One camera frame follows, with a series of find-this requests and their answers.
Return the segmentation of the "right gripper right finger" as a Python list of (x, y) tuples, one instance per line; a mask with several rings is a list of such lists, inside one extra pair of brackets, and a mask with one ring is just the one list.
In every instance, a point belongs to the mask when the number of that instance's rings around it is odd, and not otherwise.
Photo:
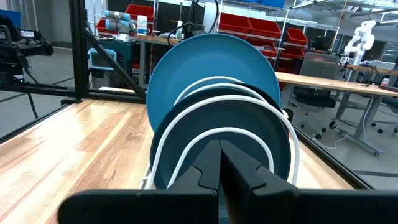
[(397, 223), (396, 191), (299, 189), (228, 141), (221, 150), (232, 223)]

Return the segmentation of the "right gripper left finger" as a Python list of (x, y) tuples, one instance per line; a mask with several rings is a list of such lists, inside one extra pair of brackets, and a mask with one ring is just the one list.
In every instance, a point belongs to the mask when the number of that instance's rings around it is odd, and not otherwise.
[(59, 223), (217, 223), (221, 146), (210, 141), (167, 189), (92, 189), (69, 196)]

